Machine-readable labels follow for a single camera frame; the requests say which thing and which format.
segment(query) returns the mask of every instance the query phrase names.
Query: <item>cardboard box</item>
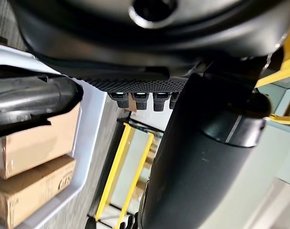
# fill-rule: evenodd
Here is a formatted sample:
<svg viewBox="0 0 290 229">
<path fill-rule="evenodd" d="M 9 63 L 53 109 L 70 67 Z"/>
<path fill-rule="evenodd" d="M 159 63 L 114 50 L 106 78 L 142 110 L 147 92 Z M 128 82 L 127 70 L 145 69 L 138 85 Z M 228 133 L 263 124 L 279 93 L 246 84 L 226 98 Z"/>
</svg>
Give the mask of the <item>cardboard box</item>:
<svg viewBox="0 0 290 229">
<path fill-rule="evenodd" d="M 52 125 L 0 138 L 0 177 L 8 179 L 72 151 L 79 104 L 49 119 Z"/>
<path fill-rule="evenodd" d="M 67 187 L 76 161 L 63 155 L 8 180 L 0 178 L 0 224 L 14 228 Z"/>
</svg>

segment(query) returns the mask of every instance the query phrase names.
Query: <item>black plastic clip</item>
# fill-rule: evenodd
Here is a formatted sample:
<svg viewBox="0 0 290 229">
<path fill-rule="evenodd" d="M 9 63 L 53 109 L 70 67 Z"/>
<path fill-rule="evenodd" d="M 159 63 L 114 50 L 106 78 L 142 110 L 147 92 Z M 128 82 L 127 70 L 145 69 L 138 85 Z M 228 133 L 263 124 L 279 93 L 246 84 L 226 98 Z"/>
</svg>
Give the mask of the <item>black plastic clip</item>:
<svg viewBox="0 0 290 229">
<path fill-rule="evenodd" d="M 154 97 L 154 111 L 163 111 L 164 103 L 170 98 L 170 92 L 153 93 Z"/>
<path fill-rule="evenodd" d="M 117 101 L 117 105 L 119 108 L 128 108 L 129 107 L 129 99 L 128 93 L 124 92 L 111 92 L 108 93 L 111 99 Z"/>
</svg>

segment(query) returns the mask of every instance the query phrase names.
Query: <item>metal bar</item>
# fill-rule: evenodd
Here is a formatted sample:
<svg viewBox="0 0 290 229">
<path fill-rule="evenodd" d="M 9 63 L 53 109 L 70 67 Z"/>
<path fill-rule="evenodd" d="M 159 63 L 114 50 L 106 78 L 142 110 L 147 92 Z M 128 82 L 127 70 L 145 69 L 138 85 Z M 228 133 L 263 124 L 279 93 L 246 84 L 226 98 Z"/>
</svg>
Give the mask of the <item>metal bar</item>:
<svg viewBox="0 0 290 229">
<path fill-rule="evenodd" d="M 121 223 L 123 221 L 123 218 L 124 218 L 124 216 L 125 216 L 125 214 L 127 212 L 127 209 L 128 209 L 128 206 L 129 206 L 129 203 L 130 203 L 130 200 L 131 200 L 131 196 L 132 196 L 132 194 L 134 192 L 134 189 L 135 189 L 135 186 L 137 184 L 137 181 L 139 180 L 139 177 L 141 175 L 144 163 L 145 163 L 146 158 L 147 158 L 147 154 L 148 154 L 148 152 L 150 150 L 150 146 L 151 146 L 151 144 L 152 144 L 152 142 L 154 140 L 154 135 L 152 133 L 148 133 L 148 135 L 149 135 L 149 138 L 148 138 L 146 147 L 144 149 L 143 155 L 141 157 L 141 160 L 139 162 L 138 168 L 136 170 L 135 177 L 134 177 L 134 179 L 132 181 L 132 184 L 131 184 L 131 186 L 129 188 L 128 194 L 126 196 L 126 200 L 125 200 L 124 205 L 122 207 L 120 218 L 119 218 L 119 220 L 117 222 L 117 225 L 116 225 L 115 229 L 119 229 L 119 227 L 120 227 L 120 225 L 121 225 Z"/>
<path fill-rule="evenodd" d="M 290 34 L 284 43 L 285 48 L 285 59 L 282 68 L 279 72 L 266 76 L 258 80 L 255 87 L 261 87 L 269 83 L 276 82 L 278 80 L 283 80 L 290 77 Z"/>
<path fill-rule="evenodd" d="M 290 59 L 285 61 L 280 71 L 259 79 L 255 87 L 261 87 L 290 77 Z"/>
<path fill-rule="evenodd" d="M 104 208 L 105 208 L 105 205 L 107 203 L 107 200 L 108 200 L 108 198 L 110 196 L 110 193 L 112 192 L 113 183 L 116 180 L 116 174 L 120 170 L 119 167 L 120 167 L 120 164 L 121 164 L 121 161 L 122 161 L 122 156 L 123 156 L 123 154 L 125 152 L 125 146 L 126 146 L 126 143 L 127 143 L 128 139 L 129 139 L 129 136 L 130 136 L 130 133 L 131 133 L 131 130 L 132 130 L 132 128 L 131 128 L 131 126 L 129 124 L 124 123 L 124 125 L 125 125 L 125 130 L 123 132 L 119 147 L 118 147 L 118 149 L 116 151 L 116 154 L 115 154 L 115 157 L 114 157 L 114 161 L 112 163 L 112 167 L 111 167 L 111 170 L 110 170 L 110 173 L 109 173 L 109 176 L 108 176 L 108 179 L 107 179 L 104 191 L 103 191 L 103 195 L 102 195 L 101 201 L 100 201 L 100 203 L 98 205 L 97 212 L 95 214 L 95 220 L 96 221 L 99 220 L 102 212 L 104 211 Z"/>
<path fill-rule="evenodd" d="M 270 115 L 270 119 L 280 124 L 290 125 L 290 116 L 277 116 L 272 114 Z"/>
</svg>

